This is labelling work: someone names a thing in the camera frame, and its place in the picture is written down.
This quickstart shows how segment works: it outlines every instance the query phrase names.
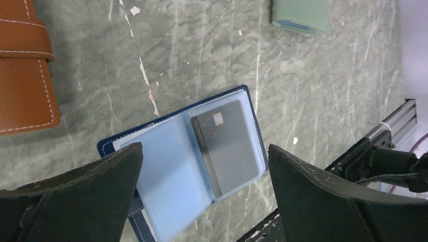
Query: leather strap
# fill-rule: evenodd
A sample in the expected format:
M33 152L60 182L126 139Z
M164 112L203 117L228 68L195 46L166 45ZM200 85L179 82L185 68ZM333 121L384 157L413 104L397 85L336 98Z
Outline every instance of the leather strap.
M0 57L29 57L53 60L52 47L40 21L0 19Z

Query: marble countertop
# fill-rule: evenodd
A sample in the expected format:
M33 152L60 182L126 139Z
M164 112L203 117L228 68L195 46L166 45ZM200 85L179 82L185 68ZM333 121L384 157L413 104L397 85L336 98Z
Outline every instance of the marble countertop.
M330 1L330 30L315 36L273 27L265 0L35 5L62 120L0 137L3 189L97 160L100 139L239 84L251 90L266 147L321 168L404 102L396 0ZM267 172L175 241L234 241L275 208ZM122 241L137 241L128 223Z

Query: wallet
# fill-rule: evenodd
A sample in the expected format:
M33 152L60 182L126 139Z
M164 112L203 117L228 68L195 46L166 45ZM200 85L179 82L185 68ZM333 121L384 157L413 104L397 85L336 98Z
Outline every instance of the wallet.
M211 204L268 169L248 87L210 97L98 143L106 156L141 143L129 219L139 241L172 240Z
M52 47L31 0L0 1L0 36L0 135L58 125Z
M273 0L272 24L299 33L327 31L328 0Z

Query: brown leather wallet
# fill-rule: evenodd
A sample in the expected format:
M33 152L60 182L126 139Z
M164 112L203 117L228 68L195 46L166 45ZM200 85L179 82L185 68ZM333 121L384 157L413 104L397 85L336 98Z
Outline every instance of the brown leather wallet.
M52 47L31 0L0 1L0 36L0 135L58 125Z

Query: white paint chip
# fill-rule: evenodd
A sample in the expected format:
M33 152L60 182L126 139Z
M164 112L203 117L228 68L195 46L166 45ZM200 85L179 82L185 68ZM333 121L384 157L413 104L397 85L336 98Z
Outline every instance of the white paint chip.
M113 12L113 0L110 2L110 8L109 8L109 22L112 21L112 12Z
M156 107L156 102L154 101L154 96L153 96L153 93L151 91L150 83L148 82L148 78L147 78L146 71L144 69L143 61L141 60L141 57L139 57L139 60L140 60L140 70L141 70L141 73L143 74L143 79L144 79L146 85L148 86L148 97L150 98L150 101L153 104L154 114L159 117L159 112L158 112L157 107Z
M251 236L250 236L250 239L251 238L255 238L258 234L260 233L260 230L256 230Z
M136 14L139 14L140 13L140 9L139 8L137 8L136 6L134 6L133 8L131 8L131 13L132 13L132 16L135 16Z
M268 227L270 223L272 223L272 220L269 220L269 222L267 222L265 225L263 225L263 228Z
M122 0L119 0L119 3L122 5L123 8L125 8L125 5L123 4ZM134 33L132 32L131 23L129 23L128 15L126 14L126 12L125 12L125 15L124 15L124 19L126 20L126 22L129 25L129 31L131 32L131 37L134 38Z

